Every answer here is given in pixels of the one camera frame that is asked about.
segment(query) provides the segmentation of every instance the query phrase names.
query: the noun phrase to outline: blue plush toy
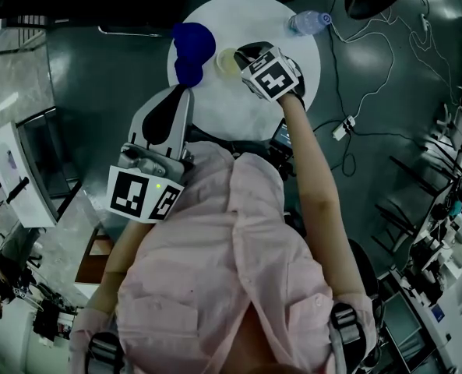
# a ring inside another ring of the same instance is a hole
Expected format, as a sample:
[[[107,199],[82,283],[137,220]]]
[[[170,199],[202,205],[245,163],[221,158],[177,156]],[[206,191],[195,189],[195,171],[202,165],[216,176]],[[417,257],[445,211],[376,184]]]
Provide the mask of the blue plush toy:
[[[176,23],[172,36],[177,48],[178,82],[194,87],[203,78],[203,64],[215,54],[215,38],[201,23]]]

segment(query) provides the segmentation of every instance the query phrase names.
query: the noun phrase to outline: plastic bottle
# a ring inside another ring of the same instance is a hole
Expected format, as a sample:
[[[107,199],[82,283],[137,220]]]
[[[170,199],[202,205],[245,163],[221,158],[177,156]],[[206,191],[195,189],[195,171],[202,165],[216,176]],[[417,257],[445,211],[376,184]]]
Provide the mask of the plastic bottle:
[[[318,34],[331,24],[331,16],[327,12],[304,11],[292,16],[287,24],[298,36]]]

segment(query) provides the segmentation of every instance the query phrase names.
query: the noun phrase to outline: small display screen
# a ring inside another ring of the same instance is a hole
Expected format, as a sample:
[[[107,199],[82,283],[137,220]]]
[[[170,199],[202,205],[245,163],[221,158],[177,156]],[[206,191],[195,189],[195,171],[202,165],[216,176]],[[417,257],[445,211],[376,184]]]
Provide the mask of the small display screen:
[[[287,130],[286,123],[282,123],[280,128],[276,131],[273,138],[279,144],[291,148],[290,133]]]

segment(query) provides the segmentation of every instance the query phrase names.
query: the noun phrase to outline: electrical outlet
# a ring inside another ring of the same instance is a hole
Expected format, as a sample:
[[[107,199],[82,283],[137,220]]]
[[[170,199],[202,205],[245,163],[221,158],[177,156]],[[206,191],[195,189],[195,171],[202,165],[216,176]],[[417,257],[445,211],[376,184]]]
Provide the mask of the electrical outlet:
[[[347,116],[345,120],[343,121],[343,123],[340,124],[336,129],[334,129],[333,138],[336,141],[340,141],[347,134],[347,131],[345,130],[345,126],[348,124],[350,124],[351,127],[355,126],[355,119],[353,116]]]

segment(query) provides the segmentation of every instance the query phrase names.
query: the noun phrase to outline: dark green floor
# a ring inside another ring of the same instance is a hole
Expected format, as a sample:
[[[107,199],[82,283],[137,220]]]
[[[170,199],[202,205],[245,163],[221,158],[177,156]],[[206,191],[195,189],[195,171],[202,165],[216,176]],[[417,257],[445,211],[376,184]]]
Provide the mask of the dark green floor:
[[[182,18],[209,0],[188,0]],[[328,11],[333,0],[296,0],[289,6]],[[450,63],[452,84],[462,80],[462,2],[429,0],[429,21],[437,48]],[[399,0],[393,17],[399,15],[423,37],[419,14],[426,12],[421,0]],[[337,0],[333,23],[348,37],[365,22],[349,19],[344,0]],[[390,39],[395,65],[390,81],[376,96],[368,97],[357,119],[359,132],[398,132],[420,139],[432,128],[441,102],[449,100],[449,89],[429,69],[417,61],[408,43],[409,31],[401,23],[389,26],[373,23],[370,30],[383,32]],[[332,118],[343,118],[335,92],[335,71],[329,34],[316,36],[321,57],[319,90],[310,110],[314,128]],[[65,138],[83,178],[83,186],[109,231],[117,236],[125,223],[104,210],[108,167],[118,159],[133,113],[155,92],[168,85],[166,59],[170,40],[145,37],[105,36],[94,28],[60,29],[48,35],[49,62],[55,103],[61,108]],[[340,92],[345,111],[353,115],[361,97],[376,90],[386,78],[391,54],[382,37],[371,36],[353,44],[335,38],[340,73]],[[446,64],[431,49],[420,57],[447,79]],[[339,163],[347,139],[332,138],[333,126],[316,134],[331,166]],[[370,235],[381,231],[384,222],[374,203],[390,194],[400,173],[388,156],[395,155],[409,164],[420,151],[408,140],[390,136],[353,136],[349,152],[354,154],[357,171],[352,177],[333,171],[342,206],[347,234],[359,242],[376,266],[385,270],[389,257]],[[346,171],[352,171],[347,160]],[[287,205],[298,204],[294,180],[285,186]]]

